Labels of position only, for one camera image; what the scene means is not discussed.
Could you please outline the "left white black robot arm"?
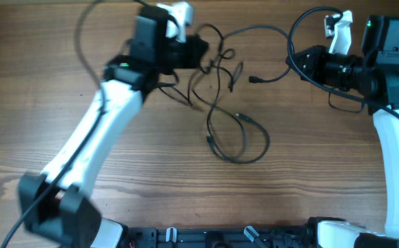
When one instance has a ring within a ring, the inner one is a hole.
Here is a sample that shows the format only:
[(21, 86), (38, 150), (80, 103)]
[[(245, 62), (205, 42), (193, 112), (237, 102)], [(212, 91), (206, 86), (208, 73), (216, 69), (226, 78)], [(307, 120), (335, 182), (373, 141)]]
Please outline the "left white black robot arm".
[(103, 161), (140, 112), (162, 74), (199, 66), (208, 44), (185, 32), (194, 18), (187, 2), (143, 5), (130, 51), (114, 56), (99, 89), (61, 151), (37, 175), (19, 181), (19, 225), (63, 247), (132, 247), (127, 227), (102, 217), (90, 197)]

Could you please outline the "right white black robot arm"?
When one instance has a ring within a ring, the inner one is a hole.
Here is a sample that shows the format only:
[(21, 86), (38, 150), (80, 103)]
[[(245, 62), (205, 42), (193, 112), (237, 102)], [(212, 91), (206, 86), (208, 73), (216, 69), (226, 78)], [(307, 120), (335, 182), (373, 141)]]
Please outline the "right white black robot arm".
[(302, 80), (367, 108), (378, 133), (385, 170), (387, 213), (383, 233), (338, 218), (311, 218), (313, 247), (399, 247), (399, 17), (371, 15), (362, 55), (350, 55), (352, 15), (327, 9), (325, 35), (331, 45), (296, 52), (287, 65)]

